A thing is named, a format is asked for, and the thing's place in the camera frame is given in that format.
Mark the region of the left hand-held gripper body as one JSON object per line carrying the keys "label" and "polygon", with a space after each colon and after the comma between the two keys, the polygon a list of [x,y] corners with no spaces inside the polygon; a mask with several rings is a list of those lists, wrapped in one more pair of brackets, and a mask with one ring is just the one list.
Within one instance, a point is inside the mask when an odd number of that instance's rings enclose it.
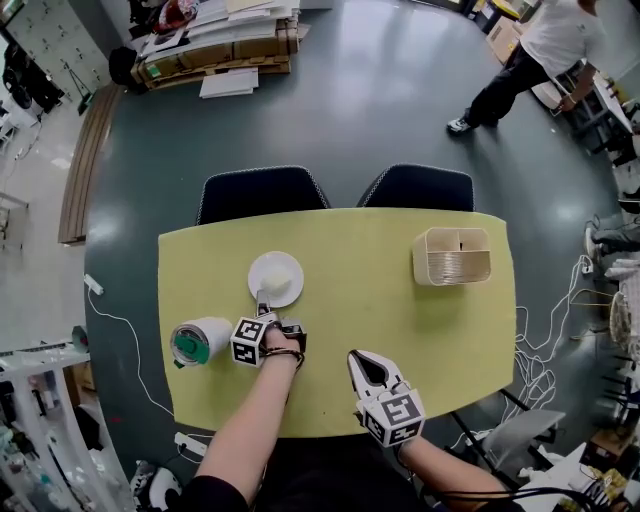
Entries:
{"label": "left hand-held gripper body", "polygon": [[302,352],[306,350],[307,333],[304,327],[289,318],[281,320],[276,312],[269,312],[255,318],[241,317],[230,337],[231,357],[234,363],[261,367],[271,352],[265,345],[265,333],[278,328],[285,338],[299,343]]}

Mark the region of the white round bowl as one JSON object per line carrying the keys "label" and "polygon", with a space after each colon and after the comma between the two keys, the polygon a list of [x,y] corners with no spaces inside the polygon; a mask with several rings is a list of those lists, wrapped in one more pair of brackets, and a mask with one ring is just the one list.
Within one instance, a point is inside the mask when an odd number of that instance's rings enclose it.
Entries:
{"label": "white round bowl", "polygon": [[291,284],[288,290],[280,295],[269,295],[272,308],[284,308],[293,304],[302,294],[304,286],[304,272],[298,261],[291,255],[281,251],[271,251],[259,256],[250,266],[248,273],[248,287],[256,299],[256,293],[261,288],[261,279],[267,269],[273,266],[285,267],[291,274]]}

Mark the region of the person's right forearm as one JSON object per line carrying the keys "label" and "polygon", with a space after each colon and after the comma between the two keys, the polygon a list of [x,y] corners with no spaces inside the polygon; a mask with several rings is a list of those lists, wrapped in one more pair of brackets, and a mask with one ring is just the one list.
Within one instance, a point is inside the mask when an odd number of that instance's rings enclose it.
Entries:
{"label": "person's right forearm", "polygon": [[436,492],[486,494],[505,491],[491,473],[454,457],[422,437],[403,443],[398,456],[407,468]]}

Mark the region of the yellow-green oval table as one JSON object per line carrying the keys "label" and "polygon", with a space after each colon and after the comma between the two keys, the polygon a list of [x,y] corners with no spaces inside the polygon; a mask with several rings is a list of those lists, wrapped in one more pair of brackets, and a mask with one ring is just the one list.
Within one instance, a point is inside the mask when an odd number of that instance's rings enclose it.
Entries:
{"label": "yellow-green oval table", "polygon": [[[413,240],[433,227],[480,228],[491,274],[482,283],[428,287],[413,278]],[[512,381],[515,283],[506,223],[481,213],[349,208],[292,212],[191,227],[158,240],[163,342],[181,323],[236,322],[255,313],[251,264],[270,251],[293,256],[304,285],[284,310],[307,333],[290,393],[285,438],[356,434],[347,354],[393,360],[428,417],[474,403]]]}

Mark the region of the white tumbler with green lid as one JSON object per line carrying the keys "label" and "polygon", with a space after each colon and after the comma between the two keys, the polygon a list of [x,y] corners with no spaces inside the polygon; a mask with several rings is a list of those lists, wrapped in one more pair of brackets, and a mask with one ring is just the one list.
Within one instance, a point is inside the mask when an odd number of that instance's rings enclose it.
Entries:
{"label": "white tumbler with green lid", "polygon": [[206,365],[229,345],[232,324],[219,317],[203,317],[178,325],[172,332],[170,348],[178,368]]}

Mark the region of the dark blue chair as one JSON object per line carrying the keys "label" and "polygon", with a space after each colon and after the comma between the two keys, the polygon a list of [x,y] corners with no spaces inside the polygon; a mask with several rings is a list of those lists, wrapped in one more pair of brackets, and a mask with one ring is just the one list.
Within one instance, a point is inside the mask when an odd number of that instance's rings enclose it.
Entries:
{"label": "dark blue chair", "polygon": [[331,207],[312,173],[286,165],[225,172],[204,183],[196,223]]}
{"label": "dark blue chair", "polygon": [[473,180],[459,171],[394,164],[370,184],[357,206],[474,212]]}

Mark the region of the white shelving rack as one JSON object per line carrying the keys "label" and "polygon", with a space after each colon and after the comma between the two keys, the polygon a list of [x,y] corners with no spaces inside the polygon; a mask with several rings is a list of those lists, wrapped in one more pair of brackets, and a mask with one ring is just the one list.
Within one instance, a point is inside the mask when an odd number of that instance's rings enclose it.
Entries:
{"label": "white shelving rack", "polygon": [[135,512],[71,343],[0,351],[0,512]]}

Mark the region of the flat white board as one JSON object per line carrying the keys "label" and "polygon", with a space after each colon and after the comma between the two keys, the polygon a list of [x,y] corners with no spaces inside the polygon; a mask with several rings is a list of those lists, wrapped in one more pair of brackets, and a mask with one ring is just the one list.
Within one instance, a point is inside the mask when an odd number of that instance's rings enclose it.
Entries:
{"label": "flat white board", "polygon": [[226,96],[250,95],[259,87],[258,68],[241,68],[207,76],[199,97],[212,99]]}

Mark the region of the wooden floor planks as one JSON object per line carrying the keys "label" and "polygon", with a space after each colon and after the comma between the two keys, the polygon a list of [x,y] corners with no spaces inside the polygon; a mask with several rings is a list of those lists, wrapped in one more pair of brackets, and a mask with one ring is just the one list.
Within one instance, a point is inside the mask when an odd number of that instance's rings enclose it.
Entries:
{"label": "wooden floor planks", "polygon": [[67,176],[60,213],[58,242],[75,245],[86,241],[92,178],[109,134],[122,87],[114,83],[99,89],[86,111]]}

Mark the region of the woven wicker basket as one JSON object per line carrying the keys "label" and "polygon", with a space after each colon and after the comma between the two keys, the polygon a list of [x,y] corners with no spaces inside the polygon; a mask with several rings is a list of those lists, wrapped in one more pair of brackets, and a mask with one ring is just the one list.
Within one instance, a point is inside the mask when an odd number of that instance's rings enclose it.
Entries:
{"label": "woven wicker basket", "polygon": [[633,326],[629,302],[621,291],[613,295],[610,303],[609,335],[611,341],[630,357],[640,353],[640,334]]}

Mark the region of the green broom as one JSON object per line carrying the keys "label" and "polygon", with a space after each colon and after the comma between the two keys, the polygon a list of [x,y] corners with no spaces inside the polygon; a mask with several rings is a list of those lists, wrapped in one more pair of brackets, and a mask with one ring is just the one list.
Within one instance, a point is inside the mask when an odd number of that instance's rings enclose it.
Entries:
{"label": "green broom", "polygon": [[80,79],[80,77],[73,71],[73,69],[66,65],[66,69],[70,75],[70,78],[76,87],[78,94],[80,95],[80,102],[77,107],[78,115],[81,116],[88,109],[93,97],[94,93],[84,84],[84,82]]}

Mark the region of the black round bag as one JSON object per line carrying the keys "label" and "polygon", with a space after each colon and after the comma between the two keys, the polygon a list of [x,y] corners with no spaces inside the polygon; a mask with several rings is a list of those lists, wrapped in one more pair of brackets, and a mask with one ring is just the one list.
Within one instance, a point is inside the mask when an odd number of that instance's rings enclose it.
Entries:
{"label": "black round bag", "polygon": [[136,57],[136,51],[126,46],[111,51],[108,66],[109,74],[115,84],[128,88],[134,86],[135,79],[131,75],[131,69],[136,63]]}

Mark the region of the stack of white boards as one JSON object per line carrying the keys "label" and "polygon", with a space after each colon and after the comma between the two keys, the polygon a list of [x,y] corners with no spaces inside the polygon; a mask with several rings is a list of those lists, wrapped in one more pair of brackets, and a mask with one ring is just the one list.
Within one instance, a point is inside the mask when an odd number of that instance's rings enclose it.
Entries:
{"label": "stack of white boards", "polygon": [[291,18],[300,0],[202,0],[196,16],[186,25],[189,37],[231,27]]}

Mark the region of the red floral bag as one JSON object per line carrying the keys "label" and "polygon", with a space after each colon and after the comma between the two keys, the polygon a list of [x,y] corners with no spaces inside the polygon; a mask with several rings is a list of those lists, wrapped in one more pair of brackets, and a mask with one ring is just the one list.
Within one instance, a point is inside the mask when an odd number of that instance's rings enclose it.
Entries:
{"label": "red floral bag", "polygon": [[185,26],[196,17],[199,4],[199,0],[167,0],[160,11],[153,32],[164,34]]}

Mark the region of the yellow-lid bin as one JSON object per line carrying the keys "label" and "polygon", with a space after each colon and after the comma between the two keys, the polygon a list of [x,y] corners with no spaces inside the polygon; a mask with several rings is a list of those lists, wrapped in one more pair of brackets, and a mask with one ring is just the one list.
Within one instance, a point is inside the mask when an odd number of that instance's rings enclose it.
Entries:
{"label": "yellow-lid bin", "polygon": [[477,0],[472,14],[474,23],[486,35],[502,17],[510,21],[520,19],[518,11],[513,9],[508,0]]}

